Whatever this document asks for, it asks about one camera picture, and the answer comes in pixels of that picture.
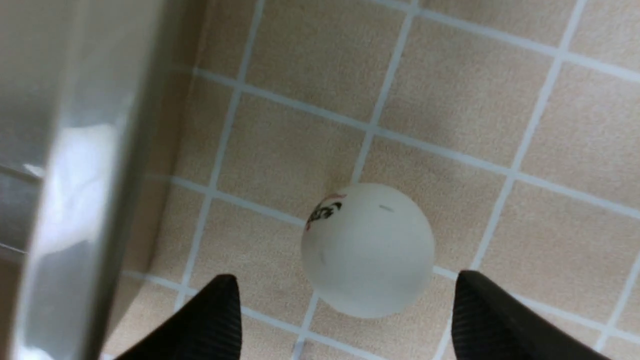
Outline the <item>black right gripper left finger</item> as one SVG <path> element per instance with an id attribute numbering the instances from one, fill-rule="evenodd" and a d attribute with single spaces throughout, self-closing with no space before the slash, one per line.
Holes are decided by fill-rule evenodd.
<path id="1" fill-rule="evenodd" d="M 215 276 L 119 360 L 239 360 L 242 307 L 237 278 Z"/>

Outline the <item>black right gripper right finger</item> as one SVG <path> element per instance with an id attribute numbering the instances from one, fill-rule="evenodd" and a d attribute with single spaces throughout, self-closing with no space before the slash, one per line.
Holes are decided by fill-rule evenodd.
<path id="1" fill-rule="evenodd" d="M 451 342 L 458 360 L 603 360 L 482 273 L 455 281 Z"/>

